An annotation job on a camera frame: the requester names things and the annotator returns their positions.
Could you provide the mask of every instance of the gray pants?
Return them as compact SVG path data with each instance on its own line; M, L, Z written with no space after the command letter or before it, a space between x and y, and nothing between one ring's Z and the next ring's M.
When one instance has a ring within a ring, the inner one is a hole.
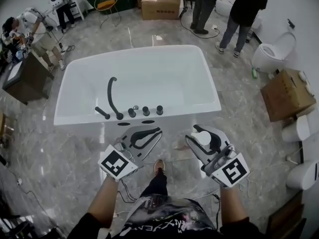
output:
M221 40L219 44L219 48L226 49L227 45L230 43L231 38L236 32L238 26L239 26L239 34L238 34L235 51L240 52L242 50L242 48L245 45L246 37L248 35L250 27L237 24L236 22L233 21L231 16L229 16L227 29L226 29L226 32L224 33L223 39Z
M197 30L203 30L205 24L213 11L216 0L196 0L193 11L193 22Z

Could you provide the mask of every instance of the black hair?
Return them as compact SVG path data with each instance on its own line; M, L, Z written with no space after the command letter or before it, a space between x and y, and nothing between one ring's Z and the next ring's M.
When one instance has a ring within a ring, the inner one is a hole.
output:
M10 33L12 30L12 24L14 21L14 17L8 18L2 26L4 32Z

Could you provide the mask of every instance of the jeans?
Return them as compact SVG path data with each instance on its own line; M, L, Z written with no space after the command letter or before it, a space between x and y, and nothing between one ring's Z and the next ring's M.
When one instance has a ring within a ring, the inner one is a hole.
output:
M193 22L197 30L203 30L205 24L213 11L216 0L196 0L193 11Z
M246 37L248 35L248 32L250 30L250 26L243 26L239 25L233 19L231 16L229 16L228 23L227 23L227 29L224 33L223 39L221 40L219 44L219 48L226 49L227 45L230 43L231 38L233 37L234 33L236 32L237 28L239 26L239 34L237 39L237 44L235 51L241 52L242 48L245 45Z
M56 13L58 14L60 26L62 29L66 29L66 23L64 20L64 14L68 17L71 24L74 24L74 17L72 15L72 12L70 10L70 5L66 4L56 10Z
M158 173L157 176L150 182L149 186L142 192L140 197L150 194L159 194L167 196L167 177L163 173Z

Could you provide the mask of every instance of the brown shoe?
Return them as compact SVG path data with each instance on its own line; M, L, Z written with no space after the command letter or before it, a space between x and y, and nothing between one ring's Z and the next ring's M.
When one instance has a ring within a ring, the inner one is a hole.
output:
M161 159L157 160L154 165L155 176L157 176L159 173L165 174L165 163Z

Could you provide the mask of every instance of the yellow seat cushion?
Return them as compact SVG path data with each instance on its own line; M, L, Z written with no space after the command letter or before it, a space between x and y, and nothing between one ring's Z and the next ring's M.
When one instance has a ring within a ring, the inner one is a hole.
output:
M103 10L109 8L111 5L115 4L115 0L107 0L98 4L97 9Z

